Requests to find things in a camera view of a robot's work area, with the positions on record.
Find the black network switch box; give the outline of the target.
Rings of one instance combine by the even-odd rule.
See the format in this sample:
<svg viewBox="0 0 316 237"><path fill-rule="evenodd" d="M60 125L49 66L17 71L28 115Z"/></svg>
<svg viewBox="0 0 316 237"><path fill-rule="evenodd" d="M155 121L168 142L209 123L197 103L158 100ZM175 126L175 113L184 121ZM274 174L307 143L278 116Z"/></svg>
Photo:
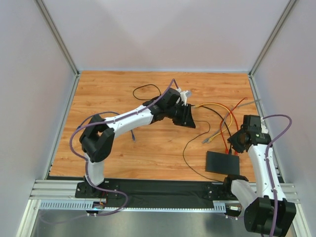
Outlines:
<svg viewBox="0 0 316 237"><path fill-rule="evenodd" d="M240 175L239 156L207 151L205 171L224 175Z"/></svg>

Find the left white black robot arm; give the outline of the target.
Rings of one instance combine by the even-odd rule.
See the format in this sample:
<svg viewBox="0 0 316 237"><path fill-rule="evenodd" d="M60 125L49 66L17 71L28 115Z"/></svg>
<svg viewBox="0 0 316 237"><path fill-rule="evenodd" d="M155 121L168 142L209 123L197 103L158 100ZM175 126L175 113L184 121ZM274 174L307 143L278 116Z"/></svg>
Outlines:
<svg viewBox="0 0 316 237"><path fill-rule="evenodd" d="M191 94L189 90L169 88L161 96L124 114L109 118L93 116L79 139L87 159L88 184L94 187L104 182L104 160L110 155L114 140L122 134L164 118L172 119L177 126L195 128L192 105L187 102Z"/></svg>

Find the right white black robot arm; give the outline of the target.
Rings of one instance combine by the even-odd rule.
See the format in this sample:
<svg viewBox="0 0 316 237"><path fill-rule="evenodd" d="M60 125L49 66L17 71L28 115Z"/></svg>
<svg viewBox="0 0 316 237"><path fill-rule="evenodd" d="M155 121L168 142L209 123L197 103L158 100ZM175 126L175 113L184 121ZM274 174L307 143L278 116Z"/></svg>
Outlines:
<svg viewBox="0 0 316 237"><path fill-rule="evenodd" d="M273 160L272 139L260 116L245 115L240 129L228 138L238 153L247 152L256 178L256 189L244 177L228 176L229 190L244 209L248 232L270 237L286 236L296 215L296 206L287 201L278 180Z"/></svg>

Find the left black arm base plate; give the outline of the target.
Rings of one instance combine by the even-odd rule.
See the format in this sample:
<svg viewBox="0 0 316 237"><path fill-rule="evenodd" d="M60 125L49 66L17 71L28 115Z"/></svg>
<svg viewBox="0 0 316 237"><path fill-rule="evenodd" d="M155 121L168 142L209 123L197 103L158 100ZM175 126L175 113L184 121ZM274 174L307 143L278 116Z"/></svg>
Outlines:
<svg viewBox="0 0 316 237"><path fill-rule="evenodd" d="M119 194L96 189L92 187L87 181L84 181L77 184L75 198L118 199Z"/></svg>

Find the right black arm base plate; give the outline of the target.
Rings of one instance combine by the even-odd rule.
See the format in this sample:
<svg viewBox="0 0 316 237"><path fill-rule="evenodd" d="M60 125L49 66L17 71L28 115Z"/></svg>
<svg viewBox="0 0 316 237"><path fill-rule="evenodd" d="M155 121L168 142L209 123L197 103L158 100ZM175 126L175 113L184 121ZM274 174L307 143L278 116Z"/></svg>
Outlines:
<svg viewBox="0 0 316 237"><path fill-rule="evenodd" d="M206 182L203 185L203 197L208 200L237 200L231 191L231 185L230 182Z"/></svg>

